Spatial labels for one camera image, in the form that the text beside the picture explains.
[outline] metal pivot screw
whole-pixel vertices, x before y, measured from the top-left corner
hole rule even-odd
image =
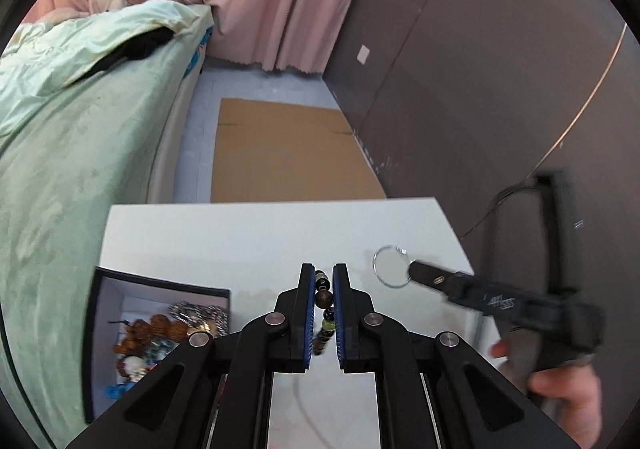
[[[194,348],[200,348],[209,342],[209,336],[204,332],[196,332],[189,337],[189,344]]]
[[[458,343],[460,342],[460,337],[455,335],[453,332],[443,332],[440,334],[439,339],[444,346],[448,346],[449,348],[458,346]]]
[[[280,312],[271,312],[264,316],[264,321],[268,325],[277,326],[279,324],[284,323],[284,314]]]
[[[369,312],[364,317],[365,324],[368,324],[369,326],[380,326],[382,324],[382,321],[384,320],[385,319],[382,317],[382,315],[376,314],[375,312]]]

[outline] hand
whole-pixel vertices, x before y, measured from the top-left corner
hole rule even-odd
[[[500,341],[491,348],[495,359],[506,357],[509,347]],[[547,369],[532,374],[527,383],[534,393],[562,399],[558,424],[582,449],[591,449],[602,430],[600,379],[591,365]]]

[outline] blue gripper pad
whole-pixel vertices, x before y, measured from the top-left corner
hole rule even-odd
[[[311,273],[309,276],[309,288],[306,299],[306,320],[305,332],[302,352],[302,362],[306,369],[309,369],[311,363],[311,348],[314,340],[314,294],[316,292],[316,269],[311,265]]]
[[[342,321],[342,303],[340,301],[340,275],[338,274],[337,267],[334,267],[332,280],[332,290],[334,291],[335,345],[338,350],[340,369],[344,369],[344,323]]]

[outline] floor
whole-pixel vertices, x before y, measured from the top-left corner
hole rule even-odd
[[[211,171],[222,98],[241,98],[338,109],[319,75],[267,73],[207,58],[182,133],[174,179],[174,203],[209,203]]]

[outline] white table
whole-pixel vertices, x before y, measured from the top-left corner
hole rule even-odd
[[[376,311],[407,330],[443,330],[469,340],[474,313],[410,284],[389,289],[371,268],[374,252],[400,245],[411,259],[471,272],[449,222],[433,198],[308,203],[138,205],[111,208],[100,265],[167,281],[231,290],[231,330],[273,311],[296,287],[302,263],[331,275],[346,263],[351,286],[370,294]],[[321,311],[316,309],[316,329]],[[484,346],[497,340],[487,329]],[[305,375],[276,375],[269,447],[376,448],[378,413],[372,374],[344,375],[334,339]]]

